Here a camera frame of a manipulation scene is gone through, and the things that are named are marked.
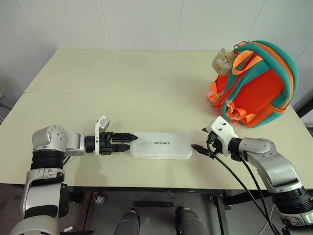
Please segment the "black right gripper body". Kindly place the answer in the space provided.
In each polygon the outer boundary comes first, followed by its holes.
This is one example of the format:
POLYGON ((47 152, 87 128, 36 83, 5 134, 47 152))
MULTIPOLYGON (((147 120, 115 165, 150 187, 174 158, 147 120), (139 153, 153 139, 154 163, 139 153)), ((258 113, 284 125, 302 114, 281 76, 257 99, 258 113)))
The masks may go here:
POLYGON ((207 137, 207 149, 209 155, 223 154, 222 142, 214 132, 210 132, 207 137))

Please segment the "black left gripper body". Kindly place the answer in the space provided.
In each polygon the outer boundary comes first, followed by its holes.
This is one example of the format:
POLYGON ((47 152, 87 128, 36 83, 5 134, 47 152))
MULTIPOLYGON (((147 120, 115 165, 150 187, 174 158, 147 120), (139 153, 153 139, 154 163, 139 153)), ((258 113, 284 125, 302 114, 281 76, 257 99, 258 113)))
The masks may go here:
POLYGON ((115 146, 111 144, 113 132, 102 132, 99 139, 99 153, 101 155, 110 155, 115 151, 115 146))

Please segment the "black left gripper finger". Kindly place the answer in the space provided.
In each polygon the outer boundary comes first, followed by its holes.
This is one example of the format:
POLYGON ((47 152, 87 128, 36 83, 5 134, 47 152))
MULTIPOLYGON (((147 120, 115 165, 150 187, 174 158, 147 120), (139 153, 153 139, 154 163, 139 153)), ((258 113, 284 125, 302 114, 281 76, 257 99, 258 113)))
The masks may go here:
POLYGON ((112 142, 128 143, 137 140, 136 135, 130 133, 113 133, 112 142))
POLYGON ((113 152, 126 152, 130 149, 130 146, 125 143, 118 143, 112 145, 113 152))

